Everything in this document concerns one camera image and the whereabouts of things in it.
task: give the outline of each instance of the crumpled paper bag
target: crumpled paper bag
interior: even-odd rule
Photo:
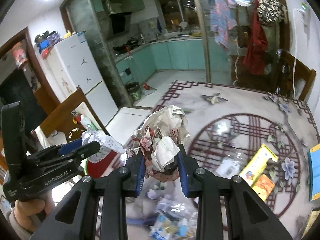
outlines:
[[[167,106],[151,114],[143,126],[132,135],[134,147],[141,148],[145,156],[148,175],[161,182],[177,179],[178,172],[163,174],[165,167],[174,161],[180,151],[178,144],[190,138],[188,120],[177,106]]]
[[[100,144],[100,151],[88,157],[88,160],[92,163],[98,163],[104,159],[109,152],[115,151],[120,154],[124,154],[125,151],[120,143],[118,143],[113,137],[106,135],[103,130],[90,130],[83,132],[81,135],[82,145],[97,141]]]

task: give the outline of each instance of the silver bolt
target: silver bolt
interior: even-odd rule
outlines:
[[[203,168],[198,168],[198,169],[196,169],[196,173],[198,173],[198,174],[204,174],[204,173],[205,173],[205,169],[203,169]]]
[[[85,183],[85,182],[89,182],[89,181],[91,180],[91,177],[90,177],[89,175],[85,175],[85,176],[82,177],[81,180],[82,180],[84,183]]]
[[[240,183],[242,181],[242,178],[240,176],[234,176],[232,178],[232,180],[235,182],[235,183]]]
[[[127,167],[120,167],[120,168],[119,168],[119,172],[120,172],[120,173],[126,173],[126,172],[128,172],[128,170],[129,170],[129,169],[128,169]]]

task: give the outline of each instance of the trash can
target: trash can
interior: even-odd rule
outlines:
[[[133,82],[125,85],[125,89],[128,94],[132,97],[133,101],[141,99],[142,91],[138,82]]]

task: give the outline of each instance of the black and white floral bag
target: black and white floral bag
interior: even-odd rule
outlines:
[[[284,20],[286,8],[278,0],[258,0],[257,12],[261,24],[272,27]]]

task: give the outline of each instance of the circular lattice pattern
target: circular lattice pattern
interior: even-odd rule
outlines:
[[[274,137],[272,142],[268,142],[270,135]],[[278,156],[278,165],[274,165],[270,160],[264,173],[269,175],[269,170],[273,167],[276,170],[276,178],[273,181],[278,187],[278,193],[275,194],[273,191],[266,204],[280,217],[295,198],[295,187],[300,178],[300,160],[290,136],[285,131],[282,132],[278,124],[258,115],[226,115],[210,122],[196,135],[189,147],[188,155],[194,157],[200,167],[215,171],[224,157],[237,152],[246,155],[248,163],[263,143],[269,145]],[[291,185],[285,180],[284,171],[279,166],[280,161],[284,162],[286,157],[295,162],[296,172]],[[279,185],[280,181],[283,182],[283,187]]]

